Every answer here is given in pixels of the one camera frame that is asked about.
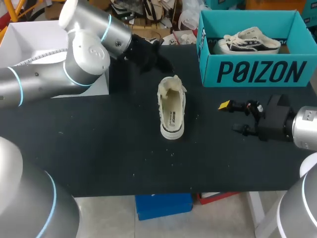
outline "white box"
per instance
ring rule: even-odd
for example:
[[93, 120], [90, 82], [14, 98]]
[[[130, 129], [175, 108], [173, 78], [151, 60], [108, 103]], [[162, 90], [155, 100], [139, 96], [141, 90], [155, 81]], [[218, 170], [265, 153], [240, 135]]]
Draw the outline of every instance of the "white box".
[[[58, 21], [17, 22], [9, 24], [0, 45], [0, 67], [8, 67], [43, 53], [68, 47], [67, 33], [58, 25]], [[31, 63], [61, 62], [66, 52], [47, 56]], [[57, 97], [78, 97], [108, 95], [109, 72], [106, 71], [87, 91], [79, 95]]]

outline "blue box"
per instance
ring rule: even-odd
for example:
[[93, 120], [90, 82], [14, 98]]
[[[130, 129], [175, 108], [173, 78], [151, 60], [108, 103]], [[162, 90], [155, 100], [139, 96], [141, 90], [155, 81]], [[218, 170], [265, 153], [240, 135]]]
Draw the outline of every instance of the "blue box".
[[243, 0], [205, 0], [205, 4], [212, 10], [227, 10], [229, 7], [241, 2]]
[[135, 204], [139, 220], [190, 212], [193, 199], [189, 193], [136, 195]]
[[307, 0], [302, 18], [306, 23], [307, 27], [316, 26], [317, 25], [317, 0]]
[[[257, 26], [289, 54], [213, 55], [209, 44]], [[202, 11], [197, 52], [205, 87], [305, 87], [317, 66], [317, 45], [296, 11]]]

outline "yellow tag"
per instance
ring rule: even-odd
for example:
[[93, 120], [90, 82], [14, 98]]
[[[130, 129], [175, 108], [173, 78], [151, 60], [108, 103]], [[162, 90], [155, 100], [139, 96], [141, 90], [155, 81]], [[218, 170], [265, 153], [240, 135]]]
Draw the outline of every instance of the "yellow tag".
[[221, 104], [220, 104], [220, 107], [218, 108], [218, 110], [223, 109], [223, 108], [226, 108], [226, 107], [228, 106], [229, 102], [230, 102], [230, 100], [227, 101], [227, 102], [221, 103]]

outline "teal shoe box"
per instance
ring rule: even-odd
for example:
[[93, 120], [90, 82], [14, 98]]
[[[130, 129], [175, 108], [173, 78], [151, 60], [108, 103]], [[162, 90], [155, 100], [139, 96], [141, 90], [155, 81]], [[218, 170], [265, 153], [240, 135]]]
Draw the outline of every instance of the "teal shoe box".
[[236, 4], [243, 2], [243, 0], [205, 0], [205, 4], [212, 10], [227, 10]]
[[[253, 26], [282, 43], [279, 54], [213, 54], [224, 35]], [[305, 87], [317, 66], [317, 44], [296, 11], [204, 10], [196, 47], [205, 87]]]
[[317, 0], [307, 0], [302, 18], [306, 23], [307, 27], [316, 26], [317, 25]]

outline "shoelace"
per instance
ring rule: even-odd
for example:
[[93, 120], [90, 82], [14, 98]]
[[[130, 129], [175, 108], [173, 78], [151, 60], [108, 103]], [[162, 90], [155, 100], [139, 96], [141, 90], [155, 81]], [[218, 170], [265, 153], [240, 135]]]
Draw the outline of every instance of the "shoelace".
[[226, 42], [224, 44], [230, 44], [230, 49], [232, 45], [246, 45], [248, 44], [245, 40], [238, 37], [238, 34], [234, 36], [224, 35], [223, 37]]

